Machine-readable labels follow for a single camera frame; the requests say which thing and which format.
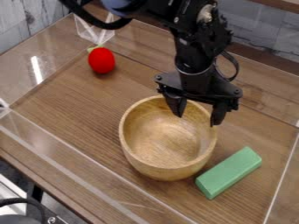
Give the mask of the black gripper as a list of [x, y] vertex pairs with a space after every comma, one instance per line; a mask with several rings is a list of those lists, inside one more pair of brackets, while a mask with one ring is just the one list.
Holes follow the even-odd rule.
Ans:
[[242, 89], [220, 75], [212, 66], [202, 73], [183, 73], [176, 70], [154, 77], [158, 92], [164, 96], [172, 113], [183, 116], [187, 100], [208, 103], [212, 106], [210, 126], [220, 125], [227, 111], [239, 109]]

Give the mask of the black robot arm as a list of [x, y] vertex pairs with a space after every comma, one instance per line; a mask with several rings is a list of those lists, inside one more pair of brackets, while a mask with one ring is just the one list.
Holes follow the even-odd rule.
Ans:
[[118, 30], [138, 16], [155, 19], [170, 29], [176, 70], [155, 76], [158, 92], [176, 116], [183, 116], [187, 101], [192, 100], [212, 106], [210, 124], [222, 124], [226, 114], [239, 108], [243, 91], [232, 84], [236, 77], [226, 76], [218, 67], [219, 56], [239, 66], [227, 52], [232, 30], [219, 13], [218, 0], [100, 0], [108, 12], [119, 16], [110, 23], [96, 18], [76, 0], [59, 1], [100, 29]]

